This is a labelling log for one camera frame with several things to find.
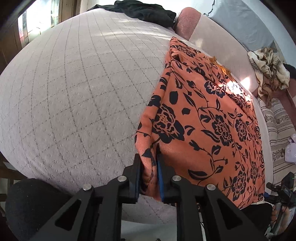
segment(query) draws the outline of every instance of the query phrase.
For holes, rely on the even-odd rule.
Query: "black pants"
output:
[[[6,199],[8,225],[19,241],[27,241],[70,198],[70,195],[37,179],[17,182],[9,189]],[[265,233],[272,212],[270,204],[250,205],[242,211],[260,231]]]

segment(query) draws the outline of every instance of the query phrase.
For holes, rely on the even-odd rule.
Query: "wooden chair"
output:
[[[6,158],[0,152],[0,178],[7,179],[7,191],[13,185],[14,180],[22,180],[26,179],[27,177],[21,174],[19,171],[12,170],[6,167],[4,164],[8,162]],[[5,202],[7,198],[6,194],[0,194],[0,202]],[[5,211],[0,206],[0,212],[3,216],[5,216]]]

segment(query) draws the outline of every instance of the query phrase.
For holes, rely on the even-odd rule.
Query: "silver screw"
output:
[[[83,187],[82,187],[82,189],[84,190],[84,191],[88,191],[88,190],[90,190],[91,189],[91,185],[90,184],[84,184],[83,185]]]
[[[117,178],[117,180],[118,180],[119,182],[124,182],[124,181],[127,180],[127,177],[126,177],[126,176],[119,176],[119,177]]]
[[[214,191],[216,189],[216,186],[214,184],[208,184],[207,189],[210,191]]]
[[[178,181],[181,180],[181,177],[178,176],[178,175],[175,175],[175,176],[173,176],[173,180],[174,180],[175,182],[178,182]]]

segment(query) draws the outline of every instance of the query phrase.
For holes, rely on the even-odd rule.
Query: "orange floral fabric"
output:
[[[252,98],[215,58],[173,37],[135,145],[142,191],[160,199],[156,148],[193,184],[216,185],[238,208],[263,199],[264,161]]]

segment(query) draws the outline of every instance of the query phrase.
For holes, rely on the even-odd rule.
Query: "triangular cutout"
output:
[[[217,199],[217,203],[222,213],[225,226],[228,230],[242,225],[242,220],[236,216],[236,214],[231,210],[230,207],[228,207],[225,202],[223,202],[221,199]]]
[[[73,227],[76,215],[78,213],[81,200],[76,200],[55,222],[57,227],[70,231]]]

